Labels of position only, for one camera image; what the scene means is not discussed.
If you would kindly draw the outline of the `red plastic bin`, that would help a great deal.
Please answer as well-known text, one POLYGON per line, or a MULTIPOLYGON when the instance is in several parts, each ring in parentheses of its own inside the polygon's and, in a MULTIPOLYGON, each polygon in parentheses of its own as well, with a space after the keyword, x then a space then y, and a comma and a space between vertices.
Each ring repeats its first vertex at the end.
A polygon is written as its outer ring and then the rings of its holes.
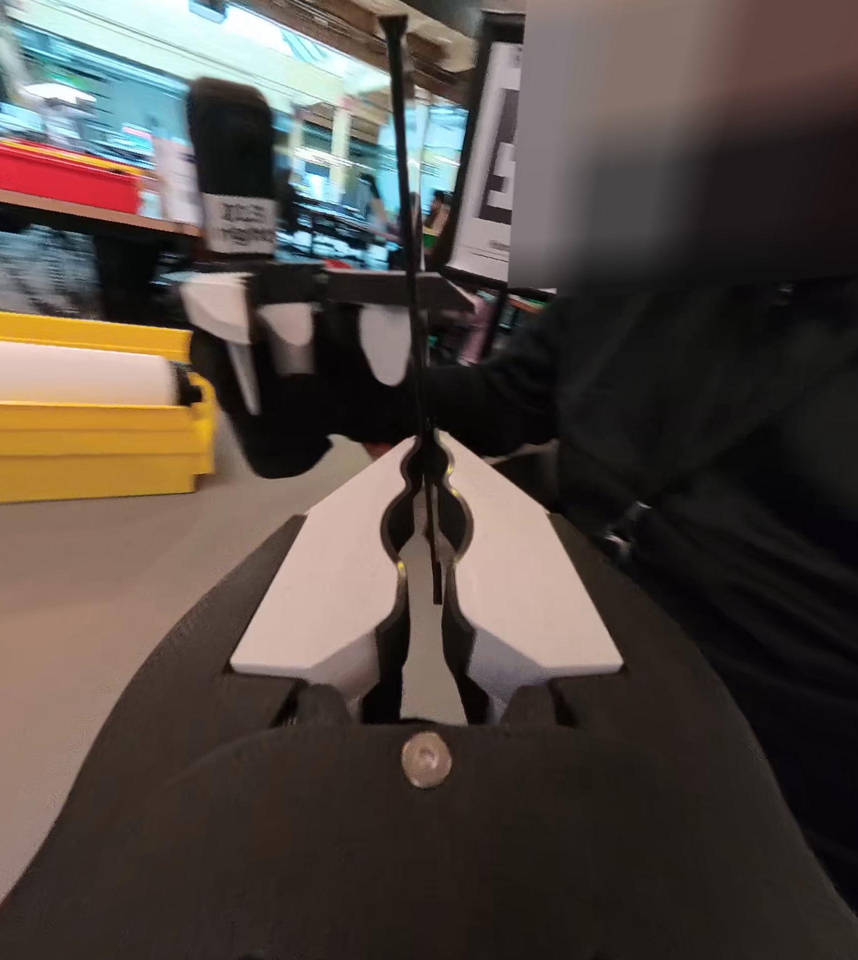
POLYGON ((138 214, 141 187, 141 173, 128 164, 27 141, 0 140, 0 189, 138 214))

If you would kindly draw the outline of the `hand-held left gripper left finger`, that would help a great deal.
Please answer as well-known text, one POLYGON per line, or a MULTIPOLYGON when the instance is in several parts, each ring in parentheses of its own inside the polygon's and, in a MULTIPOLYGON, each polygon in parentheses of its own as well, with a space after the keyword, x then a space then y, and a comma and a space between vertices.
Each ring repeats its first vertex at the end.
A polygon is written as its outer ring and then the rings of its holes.
POLYGON ((407 438, 315 504, 231 655, 234 672, 329 685, 352 706, 382 678, 378 633, 408 601, 388 537, 411 489, 407 438))

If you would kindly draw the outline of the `black fabric piece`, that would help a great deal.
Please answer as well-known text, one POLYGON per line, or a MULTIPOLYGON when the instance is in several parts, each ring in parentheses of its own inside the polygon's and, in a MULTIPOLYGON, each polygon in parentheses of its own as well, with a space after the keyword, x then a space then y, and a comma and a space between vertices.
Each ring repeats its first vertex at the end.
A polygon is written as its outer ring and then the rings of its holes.
POLYGON ((412 204, 411 175, 407 138, 407 83, 411 73, 407 66, 405 40, 408 31, 408 17, 405 14, 381 14, 379 26, 385 36, 392 126, 395 136, 395 154, 400 199, 400 238, 406 275, 406 295, 411 330, 411 368, 413 375, 415 410, 417 418, 417 438, 421 454, 422 489, 425 498, 426 524, 425 537, 430 551, 430 568, 433 580, 433 601, 436 606, 443 602, 443 575, 437 551, 435 522, 434 482, 430 474, 434 449, 434 430, 425 403, 425 366, 427 355, 427 336, 420 316, 418 301, 418 275, 421 271, 421 249, 416 243, 415 227, 417 215, 412 204))

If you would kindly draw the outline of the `yellow plastic bin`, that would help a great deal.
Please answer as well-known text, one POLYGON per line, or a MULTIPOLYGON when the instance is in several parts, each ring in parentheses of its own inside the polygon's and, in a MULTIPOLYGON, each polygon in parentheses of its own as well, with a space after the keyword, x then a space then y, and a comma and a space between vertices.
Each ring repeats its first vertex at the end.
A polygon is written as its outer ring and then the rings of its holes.
POLYGON ((187 330, 0 312, 0 341, 161 356, 190 406, 0 402, 0 504, 189 494, 214 474, 218 405, 191 371, 187 330))

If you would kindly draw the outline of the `black framed tag sign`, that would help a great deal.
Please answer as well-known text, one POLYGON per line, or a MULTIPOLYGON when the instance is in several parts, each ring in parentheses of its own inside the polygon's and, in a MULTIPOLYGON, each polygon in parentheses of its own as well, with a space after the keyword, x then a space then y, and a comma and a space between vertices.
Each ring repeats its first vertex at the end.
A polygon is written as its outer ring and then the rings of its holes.
POLYGON ((445 266, 506 287, 525 16, 483 10, 445 266))

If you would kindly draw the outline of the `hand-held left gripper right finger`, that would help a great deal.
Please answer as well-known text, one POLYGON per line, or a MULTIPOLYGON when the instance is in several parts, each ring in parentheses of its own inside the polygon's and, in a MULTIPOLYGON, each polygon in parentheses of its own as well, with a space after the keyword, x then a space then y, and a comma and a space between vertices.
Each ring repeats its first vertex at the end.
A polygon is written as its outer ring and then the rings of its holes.
POLYGON ((452 568, 465 672, 504 709, 521 687, 614 674, 624 660, 549 512, 448 433, 442 491, 465 519, 452 568))

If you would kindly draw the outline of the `white roll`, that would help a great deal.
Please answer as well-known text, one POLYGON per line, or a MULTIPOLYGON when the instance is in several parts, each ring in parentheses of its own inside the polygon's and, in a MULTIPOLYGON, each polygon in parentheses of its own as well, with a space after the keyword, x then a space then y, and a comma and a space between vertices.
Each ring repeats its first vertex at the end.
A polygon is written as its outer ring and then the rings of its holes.
POLYGON ((202 397, 161 356, 0 341, 0 402, 190 406, 202 397))

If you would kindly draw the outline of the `long wooden desk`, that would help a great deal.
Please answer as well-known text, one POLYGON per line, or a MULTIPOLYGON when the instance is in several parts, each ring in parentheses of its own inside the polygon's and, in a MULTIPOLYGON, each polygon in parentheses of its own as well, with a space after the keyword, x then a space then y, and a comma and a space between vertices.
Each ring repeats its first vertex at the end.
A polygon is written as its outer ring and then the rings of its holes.
POLYGON ((118 324, 163 328, 165 306, 152 299, 160 257, 187 258, 202 229, 185 222, 125 213, 0 188, 0 218, 91 237, 99 283, 99 316, 118 324))

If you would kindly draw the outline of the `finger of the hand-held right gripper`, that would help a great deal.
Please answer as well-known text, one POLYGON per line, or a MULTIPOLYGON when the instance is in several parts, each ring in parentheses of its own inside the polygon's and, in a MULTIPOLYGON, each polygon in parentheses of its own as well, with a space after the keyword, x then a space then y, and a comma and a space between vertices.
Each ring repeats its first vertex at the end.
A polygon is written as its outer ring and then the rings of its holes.
MULTIPOLYGON (((320 311, 337 306, 410 305, 407 274, 403 270, 330 269, 310 270, 315 302, 320 311)), ((475 298, 438 272, 421 271, 415 275, 416 306, 425 311, 451 311, 471 314, 477 309, 475 298)))

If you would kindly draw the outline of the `person's right hand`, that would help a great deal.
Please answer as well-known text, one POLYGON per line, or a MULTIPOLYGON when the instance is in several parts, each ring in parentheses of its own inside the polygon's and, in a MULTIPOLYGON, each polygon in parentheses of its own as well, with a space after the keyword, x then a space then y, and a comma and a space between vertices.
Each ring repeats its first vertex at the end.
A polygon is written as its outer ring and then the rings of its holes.
POLYGON ((284 376, 272 356, 268 333, 248 347, 259 411, 251 413, 229 354, 229 344, 195 330, 194 369, 214 388, 219 407, 245 461, 267 479, 293 477, 313 468, 341 436, 366 444, 394 445, 417 431, 415 374, 407 364, 400 384, 375 378, 363 352, 362 307, 329 304, 313 314, 311 373, 284 376))

